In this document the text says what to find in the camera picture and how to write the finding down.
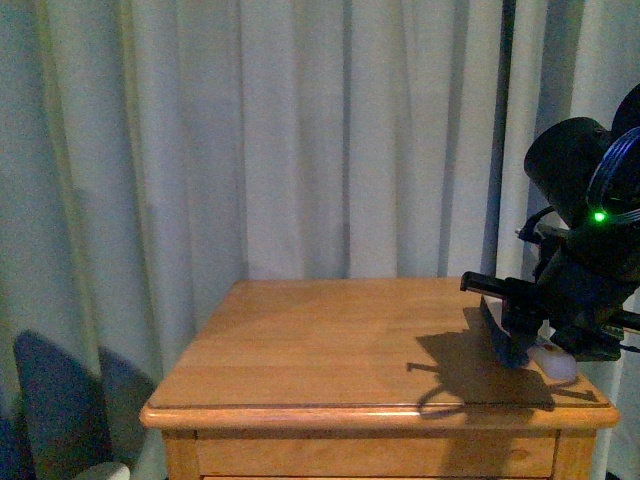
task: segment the white curtain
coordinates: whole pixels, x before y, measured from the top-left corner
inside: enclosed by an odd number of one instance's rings
[[[639,17],[604,0],[3,2],[0,477],[116,459],[163,479],[138,411],[238,279],[527,278],[513,231],[544,201],[524,154],[570,116],[610,126],[640,82]],[[607,458],[640,475],[635,363],[588,372],[624,414],[594,480]]]

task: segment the wooden drawer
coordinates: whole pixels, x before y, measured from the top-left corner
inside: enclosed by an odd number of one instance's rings
[[[551,476],[555,431],[199,432],[202,475]]]
[[[424,480],[451,480],[451,477],[423,477]],[[202,477],[202,480],[309,480],[304,477],[287,477],[283,479],[281,477]],[[334,478],[322,478],[314,477],[313,480],[336,480]],[[367,478],[367,480],[388,480],[387,478]],[[394,478],[393,480],[415,480],[415,477],[411,478]],[[487,478],[480,477],[458,477],[456,480],[487,480]],[[508,478],[493,478],[491,480],[509,480]]]

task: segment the wooden surface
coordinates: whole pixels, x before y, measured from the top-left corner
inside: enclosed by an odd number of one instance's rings
[[[148,427],[602,428],[586,379],[499,367],[458,279],[236,284],[142,412]]]
[[[595,430],[565,430],[558,435],[552,480],[589,480]]]
[[[200,479],[200,466],[196,456],[196,432],[188,430],[162,432],[167,455],[169,478]]]
[[[225,477],[224,480],[282,480],[281,477]],[[220,477],[202,477],[202,480],[220,480]],[[335,480],[334,478],[323,477],[288,477],[287,480]],[[367,480],[383,480],[383,478],[369,477]],[[396,477],[393,480],[415,480],[414,477],[402,478]],[[451,477],[429,477],[425,480],[451,480]],[[508,478],[481,478],[481,477],[457,477],[455,480],[509,480]]]
[[[222,476],[420,477],[551,475],[555,431],[204,433],[201,472]]]

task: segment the cable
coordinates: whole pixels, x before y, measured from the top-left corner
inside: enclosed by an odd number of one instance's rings
[[[586,196],[587,204],[595,212],[606,213],[602,205],[605,193],[611,185],[613,176],[620,164],[625,160],[627,153],[638,140],[640,140],[640,127],[632,128],[626,132],[611,144],[595,172],[593,172]],[[640,220],[640,208],[620,214],[607,213],[606,218],[609,223],[627,225]]]
[[[542,217],[550,214],[554,210],[555,210],[554,207],[543,208],[538,213],[529,217],[527,222],[524,224],[524,227],[522,227],[520,230],[516,232],[518,234],[518,238],[520,240],[524,240],[525,242],[530,242],[535,244],[540,243],[542,241],[542,237],[539,234],[535,233],[536,225],[542,219]]]
[[[631,345],[622,345],[622,344],[620,344],[620,348],[622,350],[627,351],[627,352],[640,353],[640,348],[632,347]]]

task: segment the nightstand top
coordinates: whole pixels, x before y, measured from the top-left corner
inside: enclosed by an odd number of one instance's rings
[[[458,279],[238,282],[141,418],[157,428],[615,423],[582,376],[566,384],[535,364],[500,367],[479,302]]]

